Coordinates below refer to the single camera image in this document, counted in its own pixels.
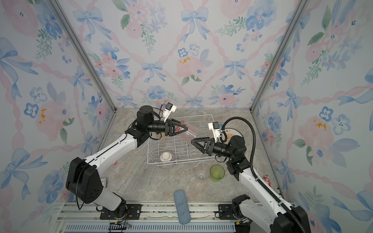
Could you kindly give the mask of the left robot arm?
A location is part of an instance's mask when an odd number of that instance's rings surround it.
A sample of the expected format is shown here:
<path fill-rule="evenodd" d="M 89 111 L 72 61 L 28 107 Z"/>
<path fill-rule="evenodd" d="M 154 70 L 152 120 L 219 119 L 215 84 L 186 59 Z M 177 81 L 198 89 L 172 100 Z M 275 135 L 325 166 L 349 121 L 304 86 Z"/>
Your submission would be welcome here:
<path fill-rule="evenodd" d="M 137 117 L 119 139 L 85 159 L 77 157 L 71 161 L 66 189 L 85 204 L 94 203 L 111 212 L 124 211 L 126 201 L 103 186 L 101 175 L 114 162 L 146 142 L 152 133 L 176 136 L 186 132 L 186 126 L 169 117 L 176 109 L 175 105 L 167 103 L 158 114 L 152 106 L 140 107 Z"/>

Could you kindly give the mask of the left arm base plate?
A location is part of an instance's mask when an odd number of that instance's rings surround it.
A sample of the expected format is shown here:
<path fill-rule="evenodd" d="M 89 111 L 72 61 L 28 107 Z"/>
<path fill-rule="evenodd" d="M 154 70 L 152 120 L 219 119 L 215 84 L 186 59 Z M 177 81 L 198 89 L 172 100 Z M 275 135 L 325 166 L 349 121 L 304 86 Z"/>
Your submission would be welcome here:
<path fill-rule="evenodd" d="M 115 211 L 103 208 L 100 220 L 139 220 L 141 209 L 141 204 L 123 204 Z"/>

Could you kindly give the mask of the white ribbed bowl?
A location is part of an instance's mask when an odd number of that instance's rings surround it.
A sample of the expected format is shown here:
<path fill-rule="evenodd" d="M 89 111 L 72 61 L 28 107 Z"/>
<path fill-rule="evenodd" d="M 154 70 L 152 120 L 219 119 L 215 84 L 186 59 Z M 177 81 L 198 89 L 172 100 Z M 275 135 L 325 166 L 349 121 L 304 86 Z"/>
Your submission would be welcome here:
<path fill-rule="evenodd" d="M 171 152 L 165 151 L 160 155 L 160 160 L 160 167 L 162 169 L 169 169 L 174 166 L 175 157 Z"/>

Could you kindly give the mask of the green translucent plastic cup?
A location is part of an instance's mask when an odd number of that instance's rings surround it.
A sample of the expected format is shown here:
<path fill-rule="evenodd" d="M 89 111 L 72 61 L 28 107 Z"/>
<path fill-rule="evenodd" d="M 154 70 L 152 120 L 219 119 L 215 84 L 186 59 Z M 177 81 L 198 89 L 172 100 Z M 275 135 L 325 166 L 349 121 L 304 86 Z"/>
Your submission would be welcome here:
<path fill-rule="evenodd" d="M 221 165 L 212 165 L 209 170 L 210 179 L 218 182 L 225 177 L 225 169 Z"/>

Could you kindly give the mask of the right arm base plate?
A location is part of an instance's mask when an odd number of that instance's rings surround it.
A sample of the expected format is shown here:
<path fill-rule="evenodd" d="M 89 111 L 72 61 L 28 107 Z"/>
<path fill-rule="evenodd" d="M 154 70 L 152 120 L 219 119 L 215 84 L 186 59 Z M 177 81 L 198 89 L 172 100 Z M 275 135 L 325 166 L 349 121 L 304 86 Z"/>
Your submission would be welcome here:
<path fill-rule="evenodd" d="M 216 218 L 220 220 L 239 220 L 242 219 L 242 214 L 239 210 L 239 206 L 234 203 L 219 204 Z"/>

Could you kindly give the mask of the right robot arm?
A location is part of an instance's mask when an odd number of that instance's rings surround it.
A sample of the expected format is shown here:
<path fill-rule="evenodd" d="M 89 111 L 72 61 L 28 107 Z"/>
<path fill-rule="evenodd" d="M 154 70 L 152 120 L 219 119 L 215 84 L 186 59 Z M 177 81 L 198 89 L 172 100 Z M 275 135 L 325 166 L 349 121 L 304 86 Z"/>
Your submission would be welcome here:
<path fill-rule="evenodd" d="M 247 195 L 232 200 L 233 212 L 238 218 L 248 218 L 267 233 L 309 233 L 311 231 L 306 211 L 294 207 L 259 177 L 244 155 L 247 148 L 241 136 L 234 136 L 228 144 L 209 137 L 195 138 L 192 145 L 203 154 L 227 158 L 227 168 L 241 184 L 257 198 L 256 204 Z"/>

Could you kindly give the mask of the clear plastic cup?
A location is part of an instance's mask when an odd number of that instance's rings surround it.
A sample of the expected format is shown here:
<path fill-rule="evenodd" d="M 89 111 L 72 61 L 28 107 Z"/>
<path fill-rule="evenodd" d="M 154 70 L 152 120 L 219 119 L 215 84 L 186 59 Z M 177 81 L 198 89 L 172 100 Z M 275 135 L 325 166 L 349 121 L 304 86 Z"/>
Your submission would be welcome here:
<path fill-rule="evenodd" d="M 195 176 L 199 180 L 206 180 L 209 176 L 209 172 L 205 169 L 196 169 Z"/>

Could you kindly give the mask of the white plate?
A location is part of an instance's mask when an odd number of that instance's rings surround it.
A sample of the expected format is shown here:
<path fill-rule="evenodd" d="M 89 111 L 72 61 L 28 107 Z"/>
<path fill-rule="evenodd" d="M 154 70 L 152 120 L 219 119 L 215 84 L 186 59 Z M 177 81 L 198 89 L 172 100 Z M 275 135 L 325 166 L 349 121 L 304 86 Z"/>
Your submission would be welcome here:
<path fill-rule="evenodd" d="M 242 133 L 239 132 L 238 130 L 236 129 L 233 129 L 233 128 L 226 128 L 225 129 L 225 134 L 224 133 L 221 133 L 221 140 L 220 142 L 222 142 L 223 140 L 225 140 L 225 142 L 223 142 L 224 144 L 228 145 L 231 138 L 234 137 L 234 136 L 239 136 L 239 137 L 243 137 Z"/>

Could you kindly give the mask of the pink translucent plastic cup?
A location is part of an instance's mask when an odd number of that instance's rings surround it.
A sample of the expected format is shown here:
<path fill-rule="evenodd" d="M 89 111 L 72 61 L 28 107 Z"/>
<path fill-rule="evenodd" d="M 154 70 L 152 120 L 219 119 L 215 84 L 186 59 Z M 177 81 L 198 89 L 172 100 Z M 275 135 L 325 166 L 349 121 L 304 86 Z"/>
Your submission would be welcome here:
<path fill-rule="evenodd" d="M 188 130 L 181 133 L 180 136 L 189 144 L 191 140 L 198 136 L 199 131 L 194 125 L 191 125 L 185 122 L 184 120 L 181 121 L 181 125 L 186 126 L 188 128 Z"/>

